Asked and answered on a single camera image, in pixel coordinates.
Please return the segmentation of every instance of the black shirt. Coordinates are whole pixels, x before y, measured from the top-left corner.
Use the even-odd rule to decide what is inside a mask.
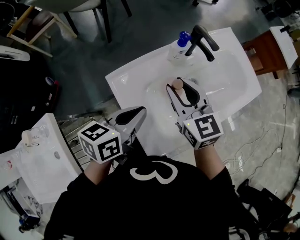
[[[230,226],[254,239],[248,214],[226,168],[209,180],[192,165],[151,156],[128,160],[97,186],[80,174],[57,201],[45,240],[229,239]]]

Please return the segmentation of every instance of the bottle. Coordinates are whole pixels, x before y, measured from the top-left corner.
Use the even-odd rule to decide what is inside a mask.
[[[174,63],[178,63],[185,60],[186,58],[184,58],[184,54],[192,45],[190,42],[191,39],[192,37],[188,32],[182,31],[179,34],[179,39],[170,44],[167,59]]]

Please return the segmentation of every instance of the black faucet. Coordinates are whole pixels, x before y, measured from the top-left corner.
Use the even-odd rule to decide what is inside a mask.
[[[196,25],[193,28],[192,31],[192,40],[191,40],[191,47],[187,50],[186,56],[190,56],[193,52],[193,50],[196,48],[196,46],[200,47],[200,49],[204,52],[207,61],[212,62],[215,57],[212,55],[210,50],[201,42],[201,39],[204,38],[207,43],[210,45],[211,49],[213,51],[217,51],[220,49],[220,47],[217,45],[217,43],[212,39],[212,37],[208,34],[207,30],[201,26],[201,25]]]

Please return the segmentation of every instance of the sink basin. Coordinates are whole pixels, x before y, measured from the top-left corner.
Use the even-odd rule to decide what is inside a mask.
[[[178,116],[165,89],[174,78],[193,79],[202,87],[221,121],[261,93],[255,72],[231,28],[210,35],[220,46],[213,53],[213,62],[196,48],[184,66],[174,66],[166,59],[167,45],[106,76],[122,109],[140,105],[147,108],[147,118],[137,133],[147,155],[164,155],[189,145],[175,126]]]

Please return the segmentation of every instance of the person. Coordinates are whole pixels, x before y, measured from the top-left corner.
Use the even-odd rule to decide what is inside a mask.
[[[61,194],[45,240],[258,239],[214,146],[194,154],[196,167],[138,152],[111,174],[111,162],[91,161]]]

